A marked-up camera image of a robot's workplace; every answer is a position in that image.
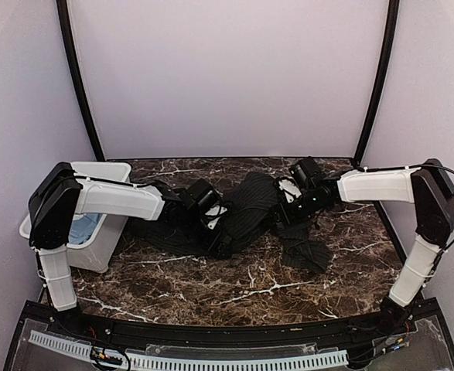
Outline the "black pinstriped shirt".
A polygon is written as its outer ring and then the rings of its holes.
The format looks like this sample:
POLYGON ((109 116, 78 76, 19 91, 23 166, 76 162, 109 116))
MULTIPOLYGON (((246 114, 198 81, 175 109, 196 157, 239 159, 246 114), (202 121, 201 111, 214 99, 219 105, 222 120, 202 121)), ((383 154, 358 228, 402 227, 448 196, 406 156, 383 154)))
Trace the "black pinstriped shirt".
MULTIPOLYGON (((312 216, 287 230, 275 228, 271 216, 271 208, 278 203, 275 179, 268 174, 249 172, 243 181, 220 196, 228 208, 227 214, 220 219, 220 225, 232 238, 232 256, 271 232, 282 245, 285 266, 315 273, 326 272, 333 255, 323 242, 310 240, 312 216)), ((191 237, 162 222, 131 217, 127 228, 134 237, 171 254, 210 256, 191 237)))

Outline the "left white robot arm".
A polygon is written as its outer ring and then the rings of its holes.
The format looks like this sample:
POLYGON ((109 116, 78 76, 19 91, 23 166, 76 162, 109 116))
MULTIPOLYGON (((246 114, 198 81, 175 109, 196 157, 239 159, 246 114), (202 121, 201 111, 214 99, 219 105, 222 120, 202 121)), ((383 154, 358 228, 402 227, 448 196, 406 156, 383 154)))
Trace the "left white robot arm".
POLYGON ((77 308, 67 257, 70 227, 77 214, 97 213, 159 221, 198 243, 217 259, 232 255, 232 239, 220 226, 228 212, 220 194, 206 180, 187 189, 164 182, 134 184, 77 172, 69 162, 56 164, 29 198, 29 245, 37 253, 57 322, 72 337, 88 330, 77 308))

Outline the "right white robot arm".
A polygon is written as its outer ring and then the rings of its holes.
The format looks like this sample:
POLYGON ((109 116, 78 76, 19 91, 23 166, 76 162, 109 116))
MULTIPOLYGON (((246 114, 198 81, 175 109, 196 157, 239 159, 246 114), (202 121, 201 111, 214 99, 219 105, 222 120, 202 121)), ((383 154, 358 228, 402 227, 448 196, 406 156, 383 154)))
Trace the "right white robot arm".
POLYGON ((332 174, 304 158, 276 180, 281 200, 272 209, 274 224, 288 229, 337 203, 395 201, 415 207, 415 241, 403 268, 374 318, 374 329, 390 335, 402 325, 416 294, 433 277, 442 255, 454 243, 454 171, 436 158, 418 165, 355 168, 332 174))

